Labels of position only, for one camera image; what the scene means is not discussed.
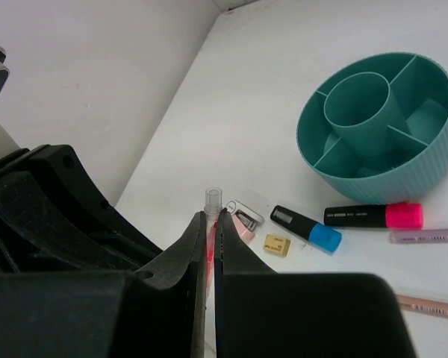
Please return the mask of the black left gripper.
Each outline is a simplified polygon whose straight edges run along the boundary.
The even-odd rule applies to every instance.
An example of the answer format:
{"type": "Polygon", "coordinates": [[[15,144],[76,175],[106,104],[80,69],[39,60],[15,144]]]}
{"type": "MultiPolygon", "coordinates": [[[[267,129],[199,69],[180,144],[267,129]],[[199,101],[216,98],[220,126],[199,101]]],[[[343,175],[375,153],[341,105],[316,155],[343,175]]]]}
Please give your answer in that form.
{"type": "MultiPolygon", "coordinates": [[[[19,146],[0,125],[0,161],[19,146]]],[[[0,273],[63,269],[134,271],[162,250],[101,194],[70,145],[50,145],[0,167],[0,273]]]]}

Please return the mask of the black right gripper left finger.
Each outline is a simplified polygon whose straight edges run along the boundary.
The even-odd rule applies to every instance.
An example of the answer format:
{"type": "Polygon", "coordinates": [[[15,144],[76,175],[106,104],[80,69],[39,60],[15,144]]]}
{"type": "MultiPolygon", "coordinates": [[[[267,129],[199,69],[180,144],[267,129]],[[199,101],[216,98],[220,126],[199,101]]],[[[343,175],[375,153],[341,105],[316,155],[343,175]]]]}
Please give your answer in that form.
{"type": "Polygon", "coordinates": [[[206,226],[134,272],[0,274],[0,357],[202,357],[206,226]]]}

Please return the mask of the red translucent pen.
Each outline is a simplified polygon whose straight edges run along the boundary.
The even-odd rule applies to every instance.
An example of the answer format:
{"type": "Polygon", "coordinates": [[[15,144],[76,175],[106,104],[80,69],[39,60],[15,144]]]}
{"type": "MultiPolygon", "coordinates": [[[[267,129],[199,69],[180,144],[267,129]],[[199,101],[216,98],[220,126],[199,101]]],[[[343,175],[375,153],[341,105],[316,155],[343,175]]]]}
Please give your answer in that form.
{"type": "Polygon", "coordinates": [[[206,278],[206,296],[209,296],[211,290],[211,284],[214,277],[214,252],[215,252],[215,239],[217,231],[217,220],[208,220],[208,230],[206,239],[206,257],[207,257],[207,278],[206,278]]]}

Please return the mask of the clear pen cap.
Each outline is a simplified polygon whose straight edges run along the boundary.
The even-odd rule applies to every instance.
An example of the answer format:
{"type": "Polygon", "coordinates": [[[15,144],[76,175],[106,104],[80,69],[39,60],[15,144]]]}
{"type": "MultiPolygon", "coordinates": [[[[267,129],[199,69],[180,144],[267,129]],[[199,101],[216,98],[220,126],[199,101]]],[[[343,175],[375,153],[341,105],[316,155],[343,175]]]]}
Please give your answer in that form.
{"type": "Polygon", "coordinates": [[[210,224],[213,224],[223,209],[223,191],[219,187],[209,187],[205,190],[204,212],[210,224]]]}

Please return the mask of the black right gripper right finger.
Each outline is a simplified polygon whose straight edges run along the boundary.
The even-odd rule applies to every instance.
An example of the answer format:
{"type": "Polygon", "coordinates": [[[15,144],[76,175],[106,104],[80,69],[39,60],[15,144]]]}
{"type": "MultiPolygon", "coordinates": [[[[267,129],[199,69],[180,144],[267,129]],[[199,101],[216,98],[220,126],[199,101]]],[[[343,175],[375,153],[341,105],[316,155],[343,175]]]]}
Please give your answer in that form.
{"type": "Polygon", "coordinates": [[[278,273],[217,221],[214,254],[219,357],[414,357],[396,297],[374,274],[278,273]]]}

